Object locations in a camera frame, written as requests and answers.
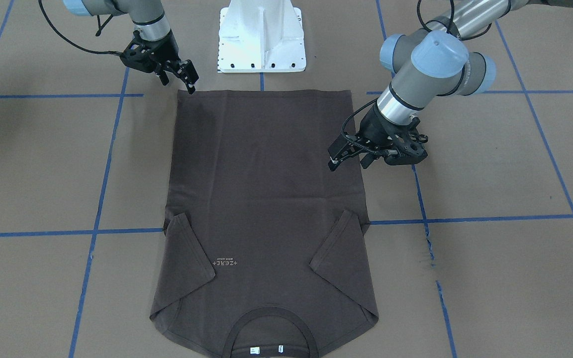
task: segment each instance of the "dark gray t-shirt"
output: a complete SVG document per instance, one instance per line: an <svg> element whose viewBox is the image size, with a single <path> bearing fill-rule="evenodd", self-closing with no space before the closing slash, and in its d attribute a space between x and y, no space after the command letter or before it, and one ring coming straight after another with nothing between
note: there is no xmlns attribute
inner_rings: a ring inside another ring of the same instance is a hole
<svg viewBox="0 0 573 358"><path fill-rule="evenodd" d="M316 358L378 320L349 91L180 91L150 319L214 358Z"/></svg>

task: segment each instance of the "white bracket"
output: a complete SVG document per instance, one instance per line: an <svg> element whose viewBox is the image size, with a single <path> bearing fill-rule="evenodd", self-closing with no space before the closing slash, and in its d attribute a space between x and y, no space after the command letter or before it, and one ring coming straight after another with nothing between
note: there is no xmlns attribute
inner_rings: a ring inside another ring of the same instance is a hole
<svg viewBox="0 0 573 358"><path fill-rule="evenodd" d="M291 0L231 0L220 10L218 72L306 68L302 11Z"/></svg>

